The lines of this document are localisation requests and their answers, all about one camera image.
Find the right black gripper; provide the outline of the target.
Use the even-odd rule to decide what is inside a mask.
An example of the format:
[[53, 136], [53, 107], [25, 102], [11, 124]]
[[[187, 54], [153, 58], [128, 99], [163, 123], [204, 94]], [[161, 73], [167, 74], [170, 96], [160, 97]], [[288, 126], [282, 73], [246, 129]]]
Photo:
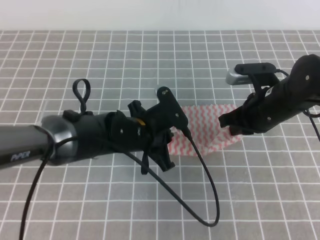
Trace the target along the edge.
[[229, 126], [232, 136], [261, 134], [298, 114], [297, 86], [276, 84], [263, 94], [252, 94], [242, 106], [222, 114], [220, 127]]

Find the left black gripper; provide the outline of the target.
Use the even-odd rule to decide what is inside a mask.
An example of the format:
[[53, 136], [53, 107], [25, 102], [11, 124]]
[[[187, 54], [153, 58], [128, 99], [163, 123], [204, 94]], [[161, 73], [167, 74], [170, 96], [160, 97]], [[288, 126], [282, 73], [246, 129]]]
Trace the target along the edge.
[[108, 139], [126, 151], [141, 150], [167, 172], [175, 164], [171, 161], [168, 149], [170, 128], [162, 123], [160, 105], [146, 110], [138, 100], [128, 105], [130, 116], [117, 110], [107, 117]]

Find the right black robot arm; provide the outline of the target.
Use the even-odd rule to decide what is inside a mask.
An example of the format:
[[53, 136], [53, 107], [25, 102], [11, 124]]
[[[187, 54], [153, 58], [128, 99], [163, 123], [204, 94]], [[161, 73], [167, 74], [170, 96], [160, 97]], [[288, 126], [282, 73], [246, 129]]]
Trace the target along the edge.
[[218, 120], [231, 135], [263, 134], [288, 119], [320, 104], [320, 58], [315, 54], [300, 57], [290, 74], [279, 80], [281, 72], [273, 64], [237, 64], [227, 73], [231, 86], [252, 84], [254, 92], [245, 102]]

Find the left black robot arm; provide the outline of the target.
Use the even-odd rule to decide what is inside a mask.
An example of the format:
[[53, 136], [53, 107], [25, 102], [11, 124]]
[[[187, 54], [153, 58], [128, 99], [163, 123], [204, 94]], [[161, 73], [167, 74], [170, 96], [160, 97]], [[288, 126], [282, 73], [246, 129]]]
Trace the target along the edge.
[[98, 156], [142, 152], [142, 174], [148, 173], [149, 160], [163, 171], [174, 164], [168, 144], [171, 128], [179, 123], [180, 106], [160, 102], [144, 109], [137, 100], [129, 106], [130, 115], [117, 110], [103, 114], [66, 110], [50, 115], [41, 125], [0, 128], [0, 166], [13, 167], [40, 159], [60, 166]]

